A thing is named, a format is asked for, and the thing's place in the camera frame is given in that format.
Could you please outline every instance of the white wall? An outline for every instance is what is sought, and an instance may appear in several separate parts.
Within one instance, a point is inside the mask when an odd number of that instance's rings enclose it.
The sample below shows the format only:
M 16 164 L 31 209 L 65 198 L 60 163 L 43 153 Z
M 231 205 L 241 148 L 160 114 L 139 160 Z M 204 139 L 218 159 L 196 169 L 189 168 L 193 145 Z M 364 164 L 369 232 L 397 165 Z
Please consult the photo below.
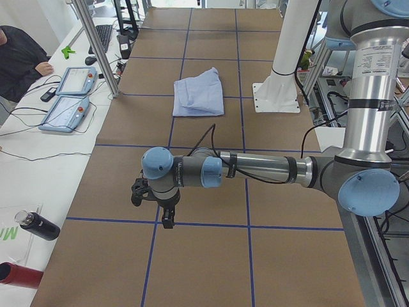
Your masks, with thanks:
M 0 24 L 27 32 L 52 55 L 75 24 L 64 0 L 0 0 Z
M 206 0 L 207 8 L 244 8 L 239 6 L 240 0 Z

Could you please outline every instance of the black water bottle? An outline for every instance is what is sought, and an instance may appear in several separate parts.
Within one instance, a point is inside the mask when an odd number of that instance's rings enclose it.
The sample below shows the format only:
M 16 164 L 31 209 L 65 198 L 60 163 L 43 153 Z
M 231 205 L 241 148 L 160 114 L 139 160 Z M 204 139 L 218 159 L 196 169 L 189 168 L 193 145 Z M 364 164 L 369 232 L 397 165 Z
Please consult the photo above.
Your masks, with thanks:
M 45 240 L 52 241 L 59 235 L 59 227 L 36 212 L 20 211 L 14 217 L 20 227 Z

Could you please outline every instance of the table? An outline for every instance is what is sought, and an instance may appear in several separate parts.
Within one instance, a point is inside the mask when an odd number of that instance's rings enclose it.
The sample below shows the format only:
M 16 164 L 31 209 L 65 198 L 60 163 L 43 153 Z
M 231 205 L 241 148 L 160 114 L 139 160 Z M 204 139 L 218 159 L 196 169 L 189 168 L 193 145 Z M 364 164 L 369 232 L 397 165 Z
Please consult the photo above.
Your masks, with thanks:
M 112 24 L 114 21 L 115 19 L 112 18 L 94 19 L 95 24 Z M 54 66 L 54 75 L 62 76 L 66 67 L 85 66 L 84 59 L 88 56 L 89 48 L 85 32 L 82 32 L 80 37 L 78 37 L 71 46 L 76 53 L 71 54 L 68 60 L 64 58 L 63 53 L 60 51 L 70 43 L 80 28 L 81 23 L 79 22 L 73 27 L 51 57 L 49 63 Z M 120 56 L 115 33 L 115 30 L 113 30 L 107 52 L 109 62 L 117 59 L 116 54 Z M 100 73 L 101 70 L 97 62 L 94 66 L 96 66 L 98 73 Z M 37 80 L 31 88 L 44 83 L 47 78 L 49 78 L 49 76 Z M 49 82 L 58 80 L 59 78 L 53 77 Z M 28 93 L 28 95 L 19 102 L 18 107 L 48 109 L 56 98 L 54 97 L 50 102 L 42 102 L 40 97 L 51 86 L 53 85 L 44 86 L 39 90 Z M 90 106 L 91 109 L 89 113 L 77 127 L 77 130 L 85 131 L 89 126 L 86 133 L 72 132 L 70 134 L 56 134 L 42 132 L 38 130 L 38 128 L 33 128 L 19 132 L 18 134 L 0 136 L 0 146 L 2 146 L 5 152 L 21 155 L 30 159 L 48 157 L 59 153 L 79 152 L 90 154 L 111 103 L 110 91 L 106 83 L 101 85 L 101 87 L 90 96 L 90 101 L 97 106 L 94 118 L 92 119 L 92 113 L 95 107 Z M 15 114 L 19 114 L 19 117 L 27 124 L 37 125 L 45 113 L 33 110 L 17 110 Z M 16 117 L 9 116 L 1 127 L 0 134 L 26 128 L 27 127 Z M 42 161 L 28 162 L 0 153 L 0 191 L 2 195 L 0 206 L 41 205 L 41 215 L 57 225 L 62 226 L 88 160 L 88 155 L 67 155 Z M 43 271 L 47 266 L 55 243 L 56 240 L 49 242 L 34 236 L 26 266 Z M 35 290 L 31 289 L 2 285 L 0 288 L 1 305 L 12 307 L 29 306 L 35 292 Z
M 364 305 L 337 207 L 319 191 L 238 178 L 186 188 L 173 230 L 155 203 L 130 203 L 148 148 L 186 154 L 212 123 L 218 149 L 299 155 L 308 107 L 261 114 L 252 99 L 281 26 L 274 10 L 149 11 L 33 307 Z M 173 118 L 173 82 L 212 66 L 225 114 Z M 314 133 L 306 151 L 320 154 Z

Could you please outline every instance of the white table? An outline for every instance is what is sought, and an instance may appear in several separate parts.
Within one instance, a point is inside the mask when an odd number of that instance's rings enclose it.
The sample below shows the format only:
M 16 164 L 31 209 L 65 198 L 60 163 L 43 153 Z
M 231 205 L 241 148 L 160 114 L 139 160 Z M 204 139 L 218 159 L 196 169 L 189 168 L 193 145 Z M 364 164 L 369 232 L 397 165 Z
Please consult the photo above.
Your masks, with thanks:
M 108 18 L 94 19 L 95 24 L 112 24 L 114 21 L 115 19 Z M 70 58 L 65 59 L 61 52 L 61 49 L 70 43 L 80 28 L 81 23 L 79 22 L 51 57 L 49 63 L 54 66 L 53 74 L 62 76 L 66 67 L 85 66 L 84 59 L 88 56 L 89 48 L 85 32 L 82 32 L 80 37 L 71 46 L 76 51 L 75 54 L 70 54 Z M 116 54 L 120 56 L 119 45 L 116 41 L 116 31 L 113 29 L 107 52 L 108 61 L 114 61 L 117 58 Z M 97 72 L 101 73 L 97 62 L 94 66 Z M 31 88 L 44 83 L 48 77 L 42 77 L 37 80 Z M 54 77 L 49 82 L 58 80 L 59 78 Z M 50 102 L 42 102 L 40 97 L 51 86 L 44 86 L 39 90 L 32 91 L 20 101 L 17 107 L 49 109 L 56 98 L 54 97 Z M 97 106 L 94 119 L 90 123 L 91 115 L 95 110 L 94 106 L 90 106 L 91 109 L 85 119 L 77 127 L 77 130 L 84 131 L 89 125 L 86 133 L 56 134 L 33 128 L 17 134 L 0 136 L 0 146 L 2 146 L 5 152 L 30 159 L 59 153 L 80 152 L 90 154 L 111 103 L 112 97 L 110 93 L 108 86 L 104 83 L 98 91 L 90 96 L 90 101 Z M 38 125 L 45 115 L 45 113 L 33 110 L 16 110 L 15 114 L 21 114 L 19 117 L 29 125 Z M 16 117 L 9 116 L 0 128 L 0 134 L 26 128 Z M 41 215 L 58 226 L 62 226 L 88 160 L 89 156 L 87 155 L 67 155 L 29 162 L 0 152 L 0 191 L 2 199 L 0 206 L 42 205 Z M 26 266 L 43 271 L 47 266 L 56 240 L 49 242 L 36 236 L 33 237 Z M 36 292 L 28 288 L 6 285 L 0 285 L 0 287 L 0 305 L 4 307 L 29 306 Z

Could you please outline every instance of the folded cloth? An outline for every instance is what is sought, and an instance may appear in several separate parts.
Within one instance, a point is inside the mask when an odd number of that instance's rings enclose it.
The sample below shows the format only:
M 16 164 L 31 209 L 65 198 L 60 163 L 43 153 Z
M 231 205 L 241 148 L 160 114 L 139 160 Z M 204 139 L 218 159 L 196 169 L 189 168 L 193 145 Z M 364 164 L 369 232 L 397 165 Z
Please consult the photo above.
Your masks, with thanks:
M 222 83 L 216 68 L 197 77 L 175 81 L 173 116 L 224 114 Z

